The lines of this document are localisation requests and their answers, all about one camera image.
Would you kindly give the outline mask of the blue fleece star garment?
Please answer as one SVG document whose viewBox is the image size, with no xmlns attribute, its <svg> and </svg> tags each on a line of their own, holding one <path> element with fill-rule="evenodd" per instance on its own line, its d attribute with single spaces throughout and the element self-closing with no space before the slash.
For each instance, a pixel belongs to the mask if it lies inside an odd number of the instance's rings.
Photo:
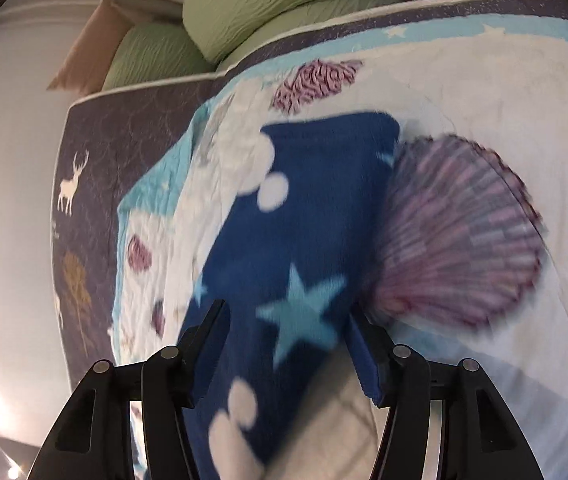
<svg viewBox="0 0 568 480">
<path fill-rule="evenodd" d="M 258 479 L 361 292 L 400 127 L 356 112 L 261 128 L 186 315 L 229 309 L 184 414 L 199 476 Z"/>
</svg>

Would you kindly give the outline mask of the white seashell print quilt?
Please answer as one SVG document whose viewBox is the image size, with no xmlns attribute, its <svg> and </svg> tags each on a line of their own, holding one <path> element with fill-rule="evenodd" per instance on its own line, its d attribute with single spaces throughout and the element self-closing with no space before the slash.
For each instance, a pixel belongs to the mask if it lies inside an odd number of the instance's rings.
<svg viewBox="0 0 568 480">
<path fill-rule="evenodd" d="M 143 361 L 191 326 L 262 127 L 385 113 L 400 133 L 350 311 L 427 359 L 477 359 L 544 476 L 568 479 L 568 41 L 485 24 L 474 37 L 389 36 L 261 68 L 197 108 L 118 206 L 115 359 Z M 258 479 L 369 474 L 383 413 L 361 389 L 345 328 Z"/>
</svg>

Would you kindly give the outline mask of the dark deer print mattress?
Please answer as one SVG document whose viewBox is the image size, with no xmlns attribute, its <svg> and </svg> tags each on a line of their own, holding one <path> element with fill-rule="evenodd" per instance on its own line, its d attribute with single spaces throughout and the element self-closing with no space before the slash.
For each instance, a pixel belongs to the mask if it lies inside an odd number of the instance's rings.
<svg viewBox="0 0 568 480">
<path fill-rule="evenodd" d="M 431 1 L 402 9 L 375 9 L 328 23 L 297 27 L 273 37 L 215 74 L 127 84 L 69 108 L 57 177 L 86 164 L 74 212 L 52 214 L 52 266 L 60 298 L 60 333 L 69 382 L 109 358 L 116 286 L 117 206 L 133 184 L 180 141 L 197 108 L 229 82 L 258 70 L 288 70 L 307 58 L 392 44 L 395 27 L 405 42 L 474 37 L 480 25 L 512 35 L 568 41 L 564 0 Z"/>
</svg>

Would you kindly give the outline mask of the green pillow lower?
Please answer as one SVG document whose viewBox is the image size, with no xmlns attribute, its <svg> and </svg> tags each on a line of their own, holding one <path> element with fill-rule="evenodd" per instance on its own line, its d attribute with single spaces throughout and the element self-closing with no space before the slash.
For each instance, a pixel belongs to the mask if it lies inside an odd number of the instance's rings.
<svg viewBox="0 0 568 480">
<path fill-rule="evenodd" d="M 102 90 L 212 71 L 213 66 L 182 25 L 143 23 L 131 28 L 122 39 Z"/>
</svg>

